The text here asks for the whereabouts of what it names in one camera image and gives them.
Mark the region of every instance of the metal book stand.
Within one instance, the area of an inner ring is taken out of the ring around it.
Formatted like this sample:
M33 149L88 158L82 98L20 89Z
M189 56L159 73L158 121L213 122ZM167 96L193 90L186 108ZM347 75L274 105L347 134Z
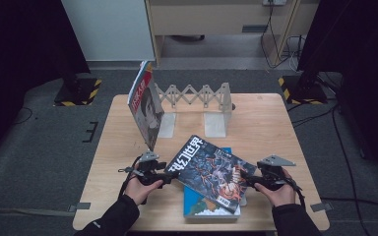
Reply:
M160 101L167 100L173 109L173 112L164 113L158 133L159 138L173 137L177 113L176 107L180 100L185 101L189 105L199 104L199 101L203 103L205 136L207 138L226 137L227 125L233 109L229 83L221 84L217 91L212 91L208 85L202 86L199 91L196 91L191 85L188 85L183 91L177 89L176 85L169 86L166 91L162 91L158 85L156 85L156 89ZM218 103L218 109L211 109L210 102L213 101Z

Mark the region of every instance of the book cover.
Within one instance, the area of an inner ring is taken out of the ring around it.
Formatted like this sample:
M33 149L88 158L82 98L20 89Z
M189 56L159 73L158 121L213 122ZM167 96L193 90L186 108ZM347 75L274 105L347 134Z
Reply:
M143 61L128 94L128 106L150 150L154 150L164 111L155 86L152 64Z
M182 184L235 213L247 189L240 170L254 174L256 168L255 165L194 135L164 171L179 171L178 180Z
M230 147L223 147L228 153L232 153ZM217 205L191 188L183 189L183 216L185 218L238 218L241 208L238 206L235 213L231 213L224 207Z

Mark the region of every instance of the book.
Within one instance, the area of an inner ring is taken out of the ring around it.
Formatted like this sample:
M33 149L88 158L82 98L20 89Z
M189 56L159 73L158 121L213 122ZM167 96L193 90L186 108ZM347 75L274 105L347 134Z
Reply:
M231 147L223 147L228 153L232 153ZM191 188L183 188L183 216L185 218L238 218L241 208L238 206L235 213L207 200Z
M141 63L140 71L130 89L127 102L144 141L153 151L164 111L156 90L151 62L143 61Z
M256 168L236 155L193 135L164 171L178 171L177 179L182 184L235 213L247 189L240 170L252 175Z

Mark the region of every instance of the hand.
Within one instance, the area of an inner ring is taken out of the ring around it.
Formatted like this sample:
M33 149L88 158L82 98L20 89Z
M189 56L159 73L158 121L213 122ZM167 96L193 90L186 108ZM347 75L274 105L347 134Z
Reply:
M138 180L137 176L133 174L130 181L128 182L124 194L133 199L134 203L136 203L136 205L138 206L149 196L149 194L153 190L160 187L162 182L162 180L157 180L152 185L145 186L140 182L140 180Z
M291 178L289 173L287 173L285 169L283 169L283 174L286 178ZM254 187L262 194L264 194L274 207L295 203L296 193L288 184L284 184L276 191L271 191L259 183L254 184Z

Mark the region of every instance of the black sleeve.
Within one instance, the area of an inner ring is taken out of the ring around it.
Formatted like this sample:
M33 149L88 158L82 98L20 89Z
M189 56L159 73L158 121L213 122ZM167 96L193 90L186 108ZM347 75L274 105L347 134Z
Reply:
M124 235L139 215L140 212L134 201L123 195L106 211L102 218L92 221L82 231L77 232L75 236Z
M322 235L300 205L277 206L273 208L272 213L279 236Z

